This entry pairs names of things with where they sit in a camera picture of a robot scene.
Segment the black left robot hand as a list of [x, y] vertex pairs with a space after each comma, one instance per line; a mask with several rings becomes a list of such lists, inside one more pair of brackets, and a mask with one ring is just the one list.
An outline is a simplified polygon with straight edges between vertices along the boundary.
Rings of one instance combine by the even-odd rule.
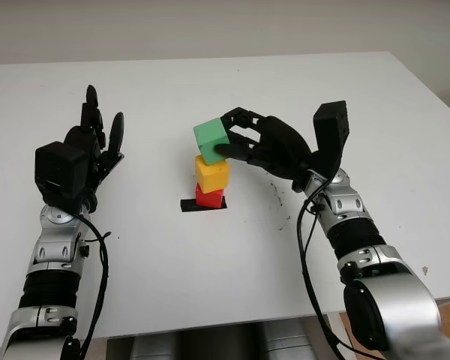
[[85, 184], [79, 198], [89, 213], [96, 211], [98, 186], [125, 157], [121, 152], [124, 130], [124, 114], [117, 112], [109, 136], [106, 136], [98, 108], [97, 91], [93, 85], [89, 85], [82, 104], [80, 124], [72, 127], [64, 138], [65, 144], [80, 149], [87, 155]]

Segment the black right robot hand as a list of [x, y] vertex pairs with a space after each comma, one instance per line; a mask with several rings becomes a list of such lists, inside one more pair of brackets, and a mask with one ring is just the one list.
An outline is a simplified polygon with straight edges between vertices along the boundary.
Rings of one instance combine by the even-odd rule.
[[296, 130], [277, 117], [241, 107], [222, 115], [220, 120], [229, 142], [214, 147], [219, 155], [291, 180], [295, 189], [304, 186], [310, 177], [308, 165], [312, 152]]

